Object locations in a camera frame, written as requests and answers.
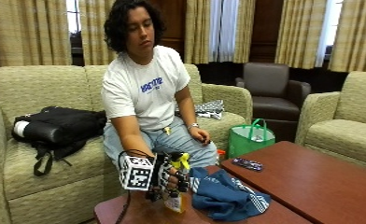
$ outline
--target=dark curly hair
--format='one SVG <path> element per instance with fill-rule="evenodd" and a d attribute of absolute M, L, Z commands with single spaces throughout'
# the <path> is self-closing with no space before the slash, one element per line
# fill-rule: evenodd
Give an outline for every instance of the dark curly hair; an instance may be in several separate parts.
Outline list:
<path fill-rule="evenodd" d="M 116 0 L 111 7 L 107 21 L 104 22 L 104 41 L 107 47 L 115 52 L 124 52 L 127 38 L 128 10 L 144 7 L 155 27 L 155 45 L 159 44 L 163 32 L 166 31 L 164 22 L 156 8 L 146 0 Z"/>

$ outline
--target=curtain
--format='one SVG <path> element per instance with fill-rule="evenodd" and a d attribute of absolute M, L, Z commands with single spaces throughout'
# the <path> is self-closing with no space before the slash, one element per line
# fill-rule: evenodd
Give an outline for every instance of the curtain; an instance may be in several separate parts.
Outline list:
<path fill-rule="evenodd" d="M 327 0 L 286 0 L 275 63 L 315 67 Z"/>
<path fill-rule="evenodd" d="M 187 0 L 184 63 L 210 62 L 211 0 Z"/>
<path fill-rule="evenodd" d="M 103 24 L 115 0 L 79 2 L 84 65 L 110 64 L 116 53 L 107 48 Z"/>
<path fill-rule="evenodd" d="M 0 1 L 0 66 L 71 64 L 66 1 Z"/>
<path fill-rule="evenodd" d="M 252 36 L 255 0 L 240 0 L 238 9 L 232 62 L 247 63 Z"/>
<path fill-rule="evenodd" d="M 366 72 L 366 0 L 343 2 L 330 69 Z"/>

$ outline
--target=beige armchair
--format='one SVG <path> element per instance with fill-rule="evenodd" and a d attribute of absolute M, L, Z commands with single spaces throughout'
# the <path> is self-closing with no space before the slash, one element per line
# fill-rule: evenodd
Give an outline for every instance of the beige armchair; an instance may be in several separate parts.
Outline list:
<path fill-rule="evenodd" d="M 342 91 L 310 94 L 296 144 L 366 166 L 366 72 L 351 72 Z"/>

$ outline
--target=dark leather armchair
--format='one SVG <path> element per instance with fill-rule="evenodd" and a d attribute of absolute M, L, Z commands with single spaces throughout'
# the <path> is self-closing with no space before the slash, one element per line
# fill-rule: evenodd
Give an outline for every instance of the dark leather armchair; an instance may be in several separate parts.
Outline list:
<path fill-rule="evenodd" d="M 266 120 L 276 142 L 295 142 L 302 104 L 311 92 L 308 83 L 288 78 L 284 64 L 246 63 L 244 78 L 235 79 L 252 96 L 252 117 Z"/>

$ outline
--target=white stripe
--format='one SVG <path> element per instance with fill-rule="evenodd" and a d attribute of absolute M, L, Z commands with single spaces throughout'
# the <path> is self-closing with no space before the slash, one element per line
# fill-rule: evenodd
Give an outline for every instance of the white stripe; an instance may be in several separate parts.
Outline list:
<path fill-rule="evenodd" d="M 252 203 L 256 207 L 256 209 L 259 210 L 260 213 L 263 213 L 266 211 L 266 209 L 263 208 L 263 205 L 259 203 L 259 200 L 256 198 L 256 195 L 250 195 L 250 199 L 252 200 Z"/>
<path fill-rule="evenodd" d="M 260 203 L 264 205 L 264 207 L 267 208 L 268 207 L 268 202 L 266 201 L 266 198 L 263 196 L 256 196 Z"/>
<path fill-rule="evenodd" d="M 199 181 L 200 181 L 200 178 L 191 177 L 191 188 L 194 193 L 196 193 Z"/>

